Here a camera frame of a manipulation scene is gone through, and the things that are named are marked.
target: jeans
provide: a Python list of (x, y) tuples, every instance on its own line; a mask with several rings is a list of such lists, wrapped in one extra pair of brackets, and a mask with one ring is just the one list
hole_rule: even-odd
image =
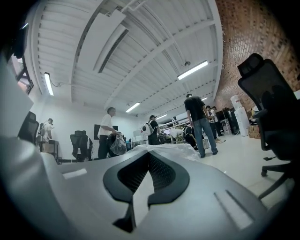
[(200, 156), (204, 157), (205, 149), (203, 147), (203, 142), (202, 142), (202, 128), (208, 137), (208, 141), (210, 142), (211, 151), (213, 153), (215, 153), (218, 150), (217, 150), (217, 145), (216, 145), (216, 142), (215, 142), (215, 139), (212, 134), (212, 130), (210, 128), (210, 124), (209, 124), (207, 118), (199, 119), (194, 122), (194, 131), (195, 131), (195, 136), (196, 136), (196, 141), (197, 141), (197, 145), (198, 145), (198, 150), (200, 152)]
[(217, 131), (216, 131), (216, 124), (214, 122), (210, 122), (210, 128), (212, 130), (212, 134), (214, 135), (214, 139), (217, 139)]

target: brick wall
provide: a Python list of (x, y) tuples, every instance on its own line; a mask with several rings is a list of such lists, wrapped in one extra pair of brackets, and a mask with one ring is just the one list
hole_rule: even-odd
[(219, 109), (232, 108), (230, 98), (238, 95), (246, 110), (254, 103), (238, 86), (237, 66), (252, 53), (274, 61), (293, 91), (300, 89), (300, 63), (289, 39), (267, 7), (257, 0), (216, 0), (223, 40), (223, 70), (216, 94)]

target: backpack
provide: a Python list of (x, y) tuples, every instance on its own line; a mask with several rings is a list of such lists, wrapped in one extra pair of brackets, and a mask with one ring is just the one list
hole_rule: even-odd
[(146, 123), (142, 126), (142, 131), (143, 131), (144, 135), (150, 136), (151, 134), (154, 133), (154, 129), (155, 129), (156, 127), (153, 128), (153, 127), (151, 126), (151, 122), (152, 122), (152, 120), (149, 121), (149, 122), (146, 122)]
[(182, 130), (182, 135), (181, 136), (182, 136), (183, 139), (186, 139), (188, 128), (191, 128), (191, 126), (184, 127), (183, 130)]

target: chair base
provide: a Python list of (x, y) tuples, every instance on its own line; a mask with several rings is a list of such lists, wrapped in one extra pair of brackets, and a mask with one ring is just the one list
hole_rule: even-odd
[(263, 166), (262, 167), (262, 176), (267, 176), (267, 171), (273, 171), (278, 173), (284, 173), (270, 188), (264, 191), (262, 194), (258, 196), (258, 199), (261, 200), (265, 196), (269, 195), (275, 189), (277, 189), (281, 184), (283, 184), (288, 178), (293, 178), (292, 170), (293, 163), (290, 162), (288, 164), (281, 165), (271, 165), (271, 166)]

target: chair wheel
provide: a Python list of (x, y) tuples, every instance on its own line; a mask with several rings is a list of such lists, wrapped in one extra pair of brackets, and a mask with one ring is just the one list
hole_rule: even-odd
[(262, 170), (262, 177), (266, 177), (267, 176), (267, 170)]

